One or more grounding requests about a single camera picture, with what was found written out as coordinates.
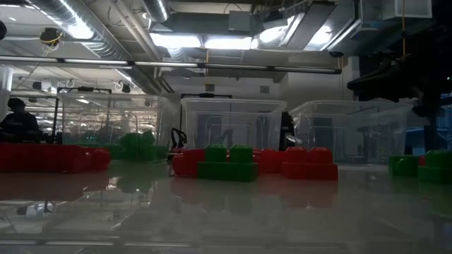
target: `red toy brick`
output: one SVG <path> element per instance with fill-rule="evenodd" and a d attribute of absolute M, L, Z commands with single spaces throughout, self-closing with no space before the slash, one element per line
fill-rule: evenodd
<path fill-rule="evenodd" d="M 79 173 L 109 164 L 109 154 L 99 151 L 93 158 L 92 150 L 77 145 L 2 144 L 0 154 L 0 171 Z"/>
<path fill-rule="evenodd" d="M 289 179 L 337 181 L 338 165 L 283 162 L 281 174 Z"/>
<path fill-rule="evenodd" d="M 313 147 L 309 151 L 309 163 L 315 164 L 332 164 L 333 153 L 325 147 Z"/>
<path fill-rule="evenodd" d="M 264 149 L 258 163 L 259 173 L 279 173 L 283 153 L 273 149 Z"/>
<path fill-rule="evenodd" d="M 425 166 L 425 156 L 419 156 L 419 160 L 417 162 L 419 166 Z"/>
<path fill-rule="evenodd" d="M 196 177 L 198 162 L 203 161 L 205 161 L 204 149 L 185 150 L 183 155 L 172 158 L 172 168 L 177 176 Z"/>
<path fill-rule="evenodd" d="M 303 147 L 288 147 L 284 153 L 284 162 L 303 163 L 308 161 L 308 151 Z"/>
<path fill-rule="evenodd" d="M 112 161 L 108 149 L 93 149 L 91 152 L 91 171 L 104 171 L 108 169 L 108 165 Z"/>

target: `transparent storage container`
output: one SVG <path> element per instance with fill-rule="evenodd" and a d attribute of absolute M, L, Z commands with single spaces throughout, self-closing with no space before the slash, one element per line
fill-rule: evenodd
<path fill-rule="evenodd" d="M 164 97 L 66 93 L 63 144 L 106 147 L 112 159 L 167 159 L 176 110 Z"/>
<path fill-rule="evenodd" d="M 278 150 L 285 102 L 254 99 L 184 98 L 187 145 L 249 145 Z"/>
<path fill-rule="evenodd" d="M 327 147 L 336 164 L 387 164 L 403 155 L 409 104 L 313 101 L 290 112 L 297 146 Z"/>

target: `plastic bin lid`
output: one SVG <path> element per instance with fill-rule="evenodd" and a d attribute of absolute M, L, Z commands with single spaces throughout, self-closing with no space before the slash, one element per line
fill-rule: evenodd
<path fill-rule="evenodd" d="M 377 112 L 370 112 L 370 109 L 378 109 Z M 291 116 L 300 114 L 316 115 L 316 116 L 341 116 L 341 117 L 357 117 L 356 113 L 366 112 L 378 115 L 405 113 L 412 109 L 411 104 L 395 103 L 395 102 L 356 102 L 343 100 L 314 100 L 305 102 L 304 104 L 294 108 L 289 112 Z"/>

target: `glossy floor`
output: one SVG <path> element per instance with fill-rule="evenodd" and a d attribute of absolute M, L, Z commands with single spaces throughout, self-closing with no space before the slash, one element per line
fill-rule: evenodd
<path fill-rule="evenodd" d="M 202 181 L 166 164 L 0 174 L 0 253 L 452 251 L 452 187 L 375 167 L 342 167 L 339 178 Z"/>

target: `ventilation duct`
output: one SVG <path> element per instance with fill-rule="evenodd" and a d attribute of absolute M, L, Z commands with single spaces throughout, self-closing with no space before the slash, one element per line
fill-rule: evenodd
<path fill-rule="evenodd" d="M 120 45 L 102 22 L 81 0 L 26 0 L 42 14 L 53 20 L 74 39 L 90 39 L 82 43 L 101 59 L 131 60 L 130 54 Z M 160 94 L 161 88 L 138 67 L 117 70 L 129 82 L 145 93 Z"/>
<path fill-rule="evenodd" d="M 144 9 L 154 23 L 161 23 L 170 17 L 170 7 L 165 0 L 143 0 Z"/>
<path fill-rule="evenodd" d="M 189 57 L 185 54 L 183 48 L 168 49 L 168 53 L 173 61 L 178 62 L 189 61 Z"/>

